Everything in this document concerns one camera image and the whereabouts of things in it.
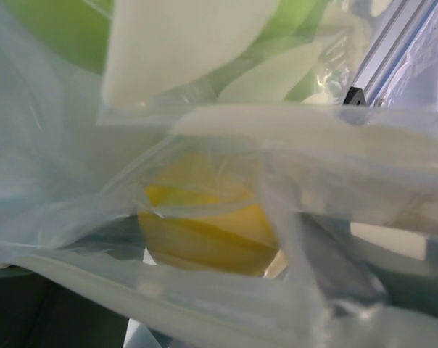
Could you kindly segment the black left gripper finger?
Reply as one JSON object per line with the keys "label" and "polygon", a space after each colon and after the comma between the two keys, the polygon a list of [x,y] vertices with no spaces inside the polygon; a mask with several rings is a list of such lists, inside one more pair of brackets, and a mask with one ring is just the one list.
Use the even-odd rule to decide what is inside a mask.
{"label": "black left gripper finger", "polygon": [[121,347],[128,319],[25,268],[0,268],[0,347]]}

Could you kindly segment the yellow fake lemon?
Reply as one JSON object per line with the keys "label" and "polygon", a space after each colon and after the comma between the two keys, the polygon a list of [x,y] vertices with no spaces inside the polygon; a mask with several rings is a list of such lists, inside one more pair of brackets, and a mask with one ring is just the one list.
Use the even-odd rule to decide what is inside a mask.
{"label": "yellow fake lemon", "polygon": [[190,152],[140,175],[137,218],[158,265],[263,276],[278,239],[257,200],[261,165],[248,154]]}

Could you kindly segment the clear polka dot zip bag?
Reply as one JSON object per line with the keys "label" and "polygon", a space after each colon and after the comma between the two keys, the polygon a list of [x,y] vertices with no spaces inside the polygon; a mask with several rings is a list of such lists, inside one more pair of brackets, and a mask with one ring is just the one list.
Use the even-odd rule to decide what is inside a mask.
{"label": "clear polka dot zip bag", "polygon": [[438,1],[0,1],[2,305],[31,346],[438,347]]}

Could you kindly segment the green fake food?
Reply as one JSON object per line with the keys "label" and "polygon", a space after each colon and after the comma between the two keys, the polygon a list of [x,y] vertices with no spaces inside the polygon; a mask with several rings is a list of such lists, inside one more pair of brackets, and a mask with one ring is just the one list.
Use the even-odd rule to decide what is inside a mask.
{"label": "green fake food", "polygon": [[103,77],[114,108],[215,101],[251,66],[307,40],[326,1],[7,1],[59,57]]}

